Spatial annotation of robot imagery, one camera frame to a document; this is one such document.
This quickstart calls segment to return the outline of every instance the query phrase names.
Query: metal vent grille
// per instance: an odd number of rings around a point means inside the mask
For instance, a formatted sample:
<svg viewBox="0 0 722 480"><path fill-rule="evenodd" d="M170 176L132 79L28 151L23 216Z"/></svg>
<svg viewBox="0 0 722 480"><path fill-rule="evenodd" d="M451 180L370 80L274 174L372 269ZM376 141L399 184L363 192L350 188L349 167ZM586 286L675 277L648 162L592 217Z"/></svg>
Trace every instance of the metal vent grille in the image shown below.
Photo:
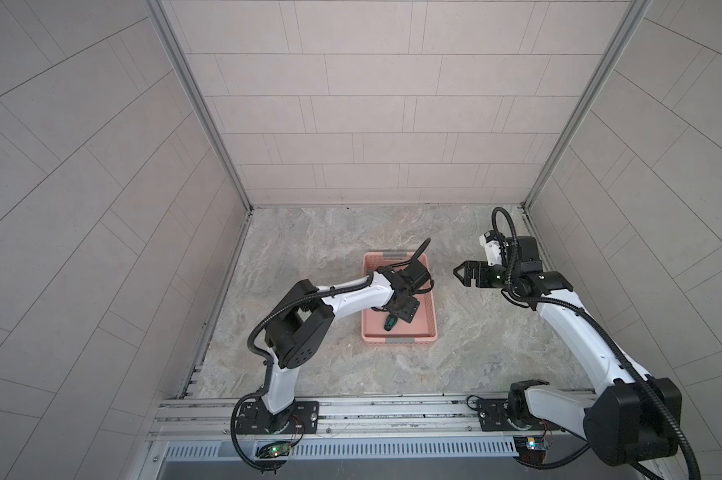
<svg viewBox="0 0 722 480"><path fill-rule="evenodd" d="M178 442L167 448L167 458L216 457L220 442Z"/></svg>
<svg viewBox="0 0 722 480"><path fill-rule="evenodd" d="M248 455L267 442L241 442ZM466 436L442 438L305 438L289 455L293 460L336 458L467 458L518 456L512 437ZM169 442L168 462L238 460L229 441Z"/></svg>
<svg viewBox="0 0 722 480"><path fill-rule="evenodd" d="M515 456L512 438L364 438L320 439L300 443L292 458L427 458Z"/></svg>

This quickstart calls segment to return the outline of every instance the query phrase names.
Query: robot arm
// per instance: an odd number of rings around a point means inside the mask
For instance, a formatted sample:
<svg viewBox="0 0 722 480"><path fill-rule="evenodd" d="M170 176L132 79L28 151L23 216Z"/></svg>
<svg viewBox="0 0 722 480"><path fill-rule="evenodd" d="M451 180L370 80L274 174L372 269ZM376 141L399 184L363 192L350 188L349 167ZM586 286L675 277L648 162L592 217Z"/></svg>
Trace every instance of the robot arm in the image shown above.
<svg viewBox="0 0 722 480"><path fill-rule="evenodd" d="M535 238L522 236L511 244L491 230L482 235L479 242L484 247L486 261L466 261L455 268L455 276L465 286L471 286L474 281L479 288L502 289L504 295L509 289L508 268L512 268L513 295L506 298L516 304L514 298L529 300L529 307L566 342L595 390L592 398L583 398L541 380L515 383L511 386L508 404L513 424L523 428L532 418L553 422L586 438L596 455L610 466L674 455L678 443L672 428L616 358L605 338L581 315L590 314L571 284L558 272L542 270ZM512 254L519 263L509 266ZM543 302L543 299L561 300L574 310ZM678 421L680 390L670 379L654 379L619 346L617 349Z"/></svg>
<svg viewBox="0 0 722 480"><path fill-rule="evenodd" d="M316 354L332 321L368 308L385 310L405 322L412 321L419 308L415 295L433 288L430 273L417 260L429 243L428 238L411 259L381 266L358 280L335 286L314 286L308 280L301 280L279 302L273 312L306 295L323 297L280 313L265 327L265 342L273 365L262 401L273 416L272 431L277 431L288 420L299 367ZM428 282L431 286L422 290ZM346 293L334 294L335 291Z"/></svg>

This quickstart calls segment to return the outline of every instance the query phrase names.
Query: tiled wall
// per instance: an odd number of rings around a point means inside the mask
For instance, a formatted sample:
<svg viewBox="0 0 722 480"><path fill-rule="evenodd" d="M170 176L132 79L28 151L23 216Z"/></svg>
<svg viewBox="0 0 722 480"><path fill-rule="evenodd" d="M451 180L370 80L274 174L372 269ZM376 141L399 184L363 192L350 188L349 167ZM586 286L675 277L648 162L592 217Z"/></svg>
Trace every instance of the tiled wall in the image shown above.
<svg viewBox="0 0 722 480"><path fill-rule="evenodd" d="M243 208L139 0L0 1L0 478L117 478Z"/></svg>
<svg viewBox="0 0 722 480"><path fill-rule="evenodd" d="M255 204L523 200L627 4L164 1Z"/></svg>
<svg viewBox="0 0 722 480"><path fill-rule="evenodd" d="M722 479L722 0L655 0L531 216Z"/></svg>

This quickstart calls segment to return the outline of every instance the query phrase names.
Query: gray marble surface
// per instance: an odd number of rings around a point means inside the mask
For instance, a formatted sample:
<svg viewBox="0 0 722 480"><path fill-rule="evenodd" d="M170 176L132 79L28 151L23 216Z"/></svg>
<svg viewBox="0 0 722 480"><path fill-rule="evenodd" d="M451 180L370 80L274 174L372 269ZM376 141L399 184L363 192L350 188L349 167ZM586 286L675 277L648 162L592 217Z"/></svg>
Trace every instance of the gray marble surface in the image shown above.
<svg viewBox="0 0 722 480"><path fill-rule="evenodd" d="M519 235L527 234L517 206ZM465 288L452 276L463 260L485 260L479 236L493 206L357 206L254 211L231 288L201 369L198 398L238 397L257 389L265 369L246 347L249 332L294 283L331 285L361 277L363 255L426 250L439 338L429 344L369 346L361 314L335 320L318 353L301 367L297 395L507 390L544 379L559 388L591 388L584 370L535 312L498 290Z"/></svg>

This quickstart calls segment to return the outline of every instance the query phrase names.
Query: pink plastic basket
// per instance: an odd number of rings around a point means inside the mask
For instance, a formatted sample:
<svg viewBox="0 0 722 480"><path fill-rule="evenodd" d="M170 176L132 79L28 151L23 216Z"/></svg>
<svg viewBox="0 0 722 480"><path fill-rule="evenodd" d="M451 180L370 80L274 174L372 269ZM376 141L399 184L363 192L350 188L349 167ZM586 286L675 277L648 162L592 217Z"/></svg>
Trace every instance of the pink plastic basket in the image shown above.
<svg viewBox="0 0 722 480"><path fill-rule="evenodd" d="M375 270L379 266L396 264L408 259L414 252L368 252L363 256L363 273ZM419 257L425 267L428 266L428 256ZM433 292L417 295L420 302L419 309L411 323L399 320L395 327L385 331L386 312L375 312L366 309L361 312L361 337L370 345L385 345L386 343L425 343L434 342L439 337L435 327L435 307L433 306Z"/></svg>

